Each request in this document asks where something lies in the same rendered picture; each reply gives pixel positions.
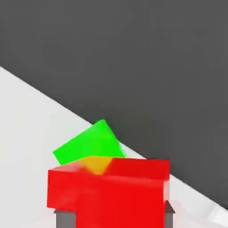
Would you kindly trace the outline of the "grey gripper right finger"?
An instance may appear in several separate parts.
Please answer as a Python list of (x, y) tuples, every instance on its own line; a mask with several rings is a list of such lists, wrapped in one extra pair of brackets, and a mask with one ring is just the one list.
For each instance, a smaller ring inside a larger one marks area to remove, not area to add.
[(165, 228), (201, 228), (178, 201), (167, 201)]

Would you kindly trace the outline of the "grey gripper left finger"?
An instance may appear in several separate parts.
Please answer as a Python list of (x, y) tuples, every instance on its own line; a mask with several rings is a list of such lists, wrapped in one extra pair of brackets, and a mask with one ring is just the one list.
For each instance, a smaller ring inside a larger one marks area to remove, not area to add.
[(76, 213), (56, 209), (53, 214), (33, 223), (32, 228), (76, 228)]

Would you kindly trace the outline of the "small red cube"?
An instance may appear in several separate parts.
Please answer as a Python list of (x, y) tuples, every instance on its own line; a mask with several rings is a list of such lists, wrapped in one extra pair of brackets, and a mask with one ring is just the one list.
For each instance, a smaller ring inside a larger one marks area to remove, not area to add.
[(165, 228), (170, 162), (88, 156), (48, 171), (47, 206), (75, 228)]

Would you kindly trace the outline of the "small green cube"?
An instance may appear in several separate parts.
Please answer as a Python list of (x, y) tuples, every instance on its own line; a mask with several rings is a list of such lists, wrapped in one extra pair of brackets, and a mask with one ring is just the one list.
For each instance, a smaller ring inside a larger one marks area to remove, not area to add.
[(104, 119), (54, 150), (53, 154), (61, 165), (87, 156), (127, 157)]

